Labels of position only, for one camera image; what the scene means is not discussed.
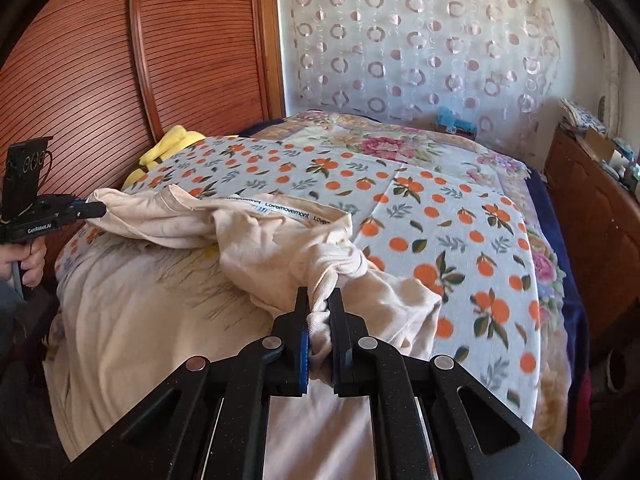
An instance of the wooden dresser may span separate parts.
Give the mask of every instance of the wooden dresser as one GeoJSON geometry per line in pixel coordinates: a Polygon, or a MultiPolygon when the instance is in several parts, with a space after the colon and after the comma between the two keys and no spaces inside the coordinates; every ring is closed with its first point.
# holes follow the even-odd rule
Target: wooden dresser
{"type": "Polygon", "coordinates": [[[640,296],[640,205],[559,128],[545,175],[594,340],[640,296]]]}

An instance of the silver screw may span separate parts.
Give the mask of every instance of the silver screw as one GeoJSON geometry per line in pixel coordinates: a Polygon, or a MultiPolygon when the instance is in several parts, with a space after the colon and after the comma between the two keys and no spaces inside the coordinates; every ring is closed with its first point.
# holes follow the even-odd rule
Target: silver screw
{"type": "Polygon", "coordinates": [[[262,346],[264,346],[267,350],[275,350],[276,348],[279,348],[281,344],[282,340],[274,335],[265,337],[262,340],[262,346]]]}
{"type": "Polygon", "coordinates": [[[367,335],[358,339],[358,346],[365,350],[373,350],[376,346],[378,346],[378,342],[374,337],[369,337],[367,335]]]}
{"type": "Polygon", "coordinates": [[[201,357],[199,355],[189,357],[189,359],[187,359],[187,370],[190,372],[197,372],[199,370],[202,370],[206,364],[207,362],[205,361],[204,357],[201,357]]]}
{"type": "Polygon", "coordinates": [[[439,355],[433,360],[433,364],[440,370],[451,370],[453,368],[453,359],[448,355],[439,355]]]}

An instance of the orange print bed sheet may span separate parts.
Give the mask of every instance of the orange print bed sheet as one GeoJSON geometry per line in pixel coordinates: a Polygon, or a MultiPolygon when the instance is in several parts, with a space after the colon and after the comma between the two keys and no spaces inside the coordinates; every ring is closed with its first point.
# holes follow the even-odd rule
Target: orange print bed sheet
{"type": "MultiPolygon", "coordinates": [[[[351,213],[353,240],[369,260],[442,296],[434,351],[455,357],[532,424],[538,292],[523,217],[500,192],[361,153],[238,138],[202,140],[126,191],[168,184],[198,197],[283,193],[351,213]]],[[[85,229],[66,247],[59,280],[97,234],[85,229]]]]}

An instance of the wooden door frame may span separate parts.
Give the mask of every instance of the wooden door frame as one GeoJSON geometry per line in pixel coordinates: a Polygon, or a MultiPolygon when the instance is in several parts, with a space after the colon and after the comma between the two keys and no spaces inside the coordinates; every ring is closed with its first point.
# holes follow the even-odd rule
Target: wooden door frame
{"type": "Polygon", "coordinates": [[[258,70],[264,74],[269,119],[285,116],[278,0],[252,0],[258,70]]]}

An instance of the clothing label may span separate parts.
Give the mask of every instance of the clothing label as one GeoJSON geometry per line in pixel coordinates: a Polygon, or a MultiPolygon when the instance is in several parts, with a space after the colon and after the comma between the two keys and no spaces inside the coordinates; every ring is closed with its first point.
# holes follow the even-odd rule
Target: clothing label
{"type": "Polygon", "coordinates": [[[254,200],[253,198],[242,198],[241,196],[227,196],[224,200],[241,200],[243,202],[250,202],[255,204],[254,211],[260,214],[270,214],[274,211],[284,213],[292,218],[303,218],[305,220],[311,220],[312,222],[317,222],[319,224],[330,224],[331,221],[309,213],[307,211],[303,211],[302,209],[297,209],[295,207],[290,207],[287,205],[274,204],[271,202],[263,202],[262,200],[254,200]]]}

